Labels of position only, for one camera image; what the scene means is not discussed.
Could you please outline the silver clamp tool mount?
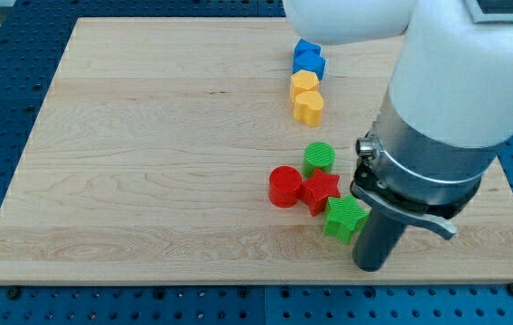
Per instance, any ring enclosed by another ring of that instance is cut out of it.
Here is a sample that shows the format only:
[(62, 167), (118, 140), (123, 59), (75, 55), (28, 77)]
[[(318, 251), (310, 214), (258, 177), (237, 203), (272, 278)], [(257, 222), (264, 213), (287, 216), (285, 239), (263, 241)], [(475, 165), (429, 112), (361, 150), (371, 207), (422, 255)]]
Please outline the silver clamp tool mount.
[(500, 147), (434, 140), (409, 125), (386, 94), (367, 135), (357, 140), (350, 190), (371, 207), (361, 235), (397, 240), (413, 226), (451, 239), (458, 233), (451, 218), (477, 192)]

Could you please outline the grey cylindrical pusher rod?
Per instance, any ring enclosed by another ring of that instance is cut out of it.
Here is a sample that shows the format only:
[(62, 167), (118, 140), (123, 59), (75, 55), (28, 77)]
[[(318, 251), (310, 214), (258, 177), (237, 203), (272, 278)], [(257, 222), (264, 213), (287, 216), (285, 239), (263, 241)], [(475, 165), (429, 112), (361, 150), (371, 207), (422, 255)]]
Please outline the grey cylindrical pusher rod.
[(353, 262), (361, 270), (378, 271), (405, 231), (406, 224), (372, 209), (352, 249)]

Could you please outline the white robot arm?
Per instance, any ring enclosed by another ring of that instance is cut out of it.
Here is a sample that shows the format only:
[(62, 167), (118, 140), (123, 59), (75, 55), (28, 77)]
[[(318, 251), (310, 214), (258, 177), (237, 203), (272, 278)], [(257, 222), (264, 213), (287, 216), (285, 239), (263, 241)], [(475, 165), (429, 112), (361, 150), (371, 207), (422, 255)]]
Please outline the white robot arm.
[(407, 226), (444, 238), (513, 135), (513, 1), (284, 3), (296, 33), (336, 45), (403, 35), (351, 193), (371, 211), (352, 251), (378, 270)]

